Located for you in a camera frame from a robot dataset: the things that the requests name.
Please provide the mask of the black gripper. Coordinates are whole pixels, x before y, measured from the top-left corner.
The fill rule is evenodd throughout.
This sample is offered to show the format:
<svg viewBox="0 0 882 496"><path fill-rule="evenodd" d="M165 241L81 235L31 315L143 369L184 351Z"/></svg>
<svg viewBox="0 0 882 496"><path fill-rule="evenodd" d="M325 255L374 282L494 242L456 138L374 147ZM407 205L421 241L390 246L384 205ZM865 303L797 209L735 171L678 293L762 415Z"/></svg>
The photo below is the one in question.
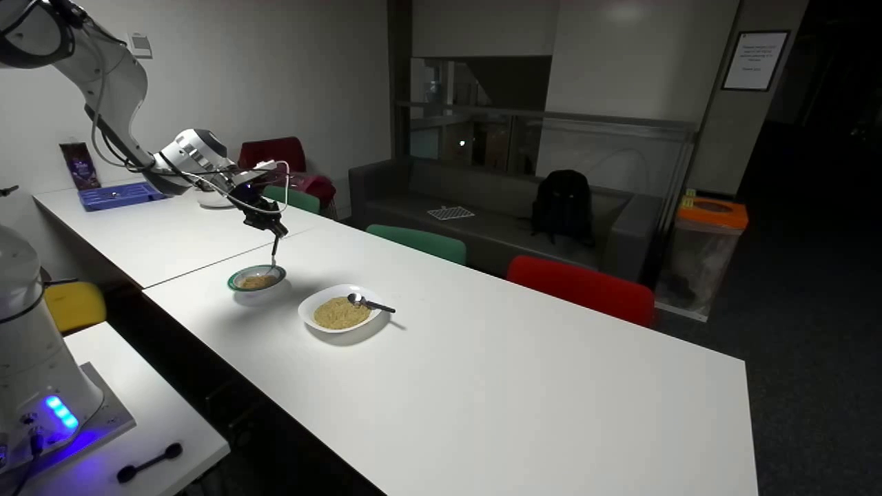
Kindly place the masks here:
<svg viewBox="0 0 882 496"><path fill-rule="evenodd" d="M242 182L228 193L228 202L246 216L246 226L283 237L282 209L265 198L265 187L265 179Z"/></svg>

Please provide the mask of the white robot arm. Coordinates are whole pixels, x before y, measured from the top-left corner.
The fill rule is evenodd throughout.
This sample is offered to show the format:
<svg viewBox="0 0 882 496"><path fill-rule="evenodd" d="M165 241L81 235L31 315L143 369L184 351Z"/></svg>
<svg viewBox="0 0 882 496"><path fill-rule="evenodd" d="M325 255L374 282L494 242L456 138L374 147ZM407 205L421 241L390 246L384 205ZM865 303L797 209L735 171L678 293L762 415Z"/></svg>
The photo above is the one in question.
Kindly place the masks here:
<svg viewBox="0 0 882 496"><path fill-rule="evenodd" d="M286 235L282 209L265 198L279 161L241 168L208 129L181 129L169 147L146 153L130 132L150 77L130 47L108 34L74 0L2 0L0 63L13 69L55 67L85 99L85 117L125 154L125 167L165 196L190 187L220 193L242 223Z"/></svg>

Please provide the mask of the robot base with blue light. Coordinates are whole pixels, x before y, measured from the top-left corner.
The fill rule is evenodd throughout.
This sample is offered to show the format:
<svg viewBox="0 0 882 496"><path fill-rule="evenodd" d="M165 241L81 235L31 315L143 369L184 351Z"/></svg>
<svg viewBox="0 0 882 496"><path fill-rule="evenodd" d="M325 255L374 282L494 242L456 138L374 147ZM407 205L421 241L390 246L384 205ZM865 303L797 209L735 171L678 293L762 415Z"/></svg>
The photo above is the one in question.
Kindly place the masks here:
<svg viewBox="0 0 882 496"><path fill-rule="evenodd" d="M55 328L35 248L0 226L0 477L81 459L130 428L114 388Z"/></svg>

